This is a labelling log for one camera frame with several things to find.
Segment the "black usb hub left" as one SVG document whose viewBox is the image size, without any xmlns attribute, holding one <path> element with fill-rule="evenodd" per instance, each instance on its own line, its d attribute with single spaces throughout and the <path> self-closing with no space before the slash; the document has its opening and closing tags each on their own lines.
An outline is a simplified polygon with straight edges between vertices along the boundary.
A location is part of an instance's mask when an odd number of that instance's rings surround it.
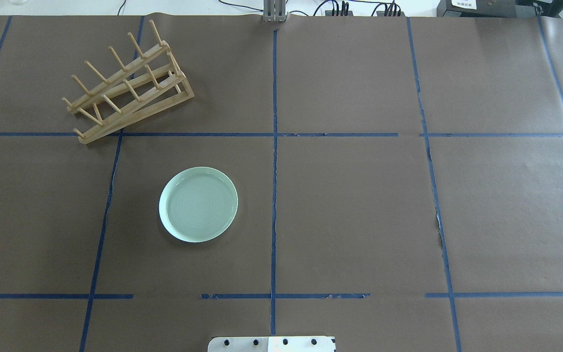
<svg viewBox="0 0 563 352">
<path fill-rule="evenodd" d="M 350 9 L 349 1 L 331 0 L 331 9 L 324 10 L 324 15 L 328 17 L 350 17 L 353 12 Z"/>
</svg>

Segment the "brown paper table cover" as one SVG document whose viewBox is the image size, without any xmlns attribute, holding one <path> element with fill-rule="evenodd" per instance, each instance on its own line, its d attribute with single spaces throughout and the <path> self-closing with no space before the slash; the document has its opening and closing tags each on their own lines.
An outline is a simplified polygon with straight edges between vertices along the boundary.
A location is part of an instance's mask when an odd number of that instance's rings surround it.
<svg viewBox="0 0 563 352">
<path fill-rule="evenodd" d="M 85 86 L 170 45 L 195 97 L 83 145 Z M 235 220 L 183 242 L 166 183 Z M 563 19 L 0 16 L 0 352 L 563 352 Z"/>
</svg>

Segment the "white pedestal base plate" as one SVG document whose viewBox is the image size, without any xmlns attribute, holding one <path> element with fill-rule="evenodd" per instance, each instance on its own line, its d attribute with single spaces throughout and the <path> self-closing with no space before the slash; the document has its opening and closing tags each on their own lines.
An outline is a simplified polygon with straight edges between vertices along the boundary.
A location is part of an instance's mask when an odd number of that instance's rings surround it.
<svg viewBox="0 0 563 352">
<path fill-rule="evenodd" d="M 216 337 L 208 352 L 335 352 L 332 336 L 241 336 Z"/>
</svg>

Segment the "light green ceramic plate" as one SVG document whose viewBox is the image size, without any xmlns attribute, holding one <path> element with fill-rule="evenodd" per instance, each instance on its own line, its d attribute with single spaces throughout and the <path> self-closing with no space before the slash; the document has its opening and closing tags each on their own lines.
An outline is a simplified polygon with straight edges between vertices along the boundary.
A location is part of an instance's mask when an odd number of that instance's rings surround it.
<svg viewBox="0 0 563 352">
<path fill-rule="evenodd" d="M 161 224 L 174 238 L 201 243 L 232 225 L 239 198 L 233 181 L 212 167 L 192 167 L 173 176 L 158 202 Z"/>
</svg>

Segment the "grey aluminium frame post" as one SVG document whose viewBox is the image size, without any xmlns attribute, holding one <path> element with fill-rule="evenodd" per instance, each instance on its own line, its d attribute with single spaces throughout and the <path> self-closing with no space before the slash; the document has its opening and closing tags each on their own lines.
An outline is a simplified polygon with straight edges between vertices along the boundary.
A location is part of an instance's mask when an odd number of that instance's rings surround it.
<svg viewBox="0 0 563 352">
<path fill-rule="evenodd" d="M 288 12 L 286 9 L 287 0 L 264 0 L 263 1 L 263 21 L 268 23 L 286 22 Z"/>
</svg>

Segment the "wooden dish rack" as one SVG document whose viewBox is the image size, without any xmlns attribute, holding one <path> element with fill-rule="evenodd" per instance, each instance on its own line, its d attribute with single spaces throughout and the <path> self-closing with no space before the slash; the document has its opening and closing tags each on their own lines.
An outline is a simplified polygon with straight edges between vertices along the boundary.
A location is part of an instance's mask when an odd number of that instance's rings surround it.
<svg viewBox="0 0 563 352">
<path fill-rule="evenodd" d="M 89 88 L 78 76 L 71 76 L 83 94 L 74 101 L 65 97 L 61 100 L 69 113 L 80 114 L 94 124 L 85 132 L 73 130 L 78 142 L 83 145 L 96 142 L 195 97 L 170 45 L 161 38 L 154 20 L 149 23 L 156 44 L 143 51 L 133 34 L 128 33 L 138 54 L 131 62 L 125 64 L 114 47 L 109 47 L 119 65 L 116 73 L 105 77 L 94 65 L 85 61 L 100 82 Z"/>
</svg>

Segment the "black usb hub right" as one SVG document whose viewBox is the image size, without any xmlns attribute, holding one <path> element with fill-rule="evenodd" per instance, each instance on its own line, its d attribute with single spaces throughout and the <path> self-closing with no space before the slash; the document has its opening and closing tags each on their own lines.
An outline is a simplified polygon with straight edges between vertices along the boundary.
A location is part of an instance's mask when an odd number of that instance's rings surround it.
<svg viewBox="0 0 563 352">
<path fill-rule="evenodd" d="M 378 17 L 402 17 L 405 16 L 399 4 L 396 2 L 380 3 L 378 4 L 371 14 Z"/>
</svg>

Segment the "black usb hub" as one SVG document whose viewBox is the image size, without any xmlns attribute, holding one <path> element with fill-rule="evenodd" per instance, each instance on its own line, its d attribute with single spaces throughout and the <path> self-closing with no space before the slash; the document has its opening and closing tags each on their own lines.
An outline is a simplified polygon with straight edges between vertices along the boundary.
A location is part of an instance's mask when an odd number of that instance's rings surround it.
<svg viewBox="0 0 563 352">
<path fill-rule="evenodd" d="M 405 16 L 399 4 L 396 2 L 380 3 L 378 4 L 371 14 L 378 17 L 402 17 Z"/>
<path fill-rule="evenodd" d="M 328 17 L 350 17 L 353 12 L 350 9 L 349 1 L 331 0 L 331 9 L 324 10 L 324 15 Z"/>
</svg>

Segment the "black equipment box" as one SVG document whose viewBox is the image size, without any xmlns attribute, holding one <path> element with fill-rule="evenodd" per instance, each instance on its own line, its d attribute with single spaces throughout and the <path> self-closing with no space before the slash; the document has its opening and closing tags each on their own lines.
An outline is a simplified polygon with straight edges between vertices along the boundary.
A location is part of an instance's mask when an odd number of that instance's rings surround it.
<svg viewBox="0 0 563 352">
<path fill-rule="evenodd" d="M 441 0 L 436 17 L 453 18 L 556 18 L 563 0 Z"/>
</svg>

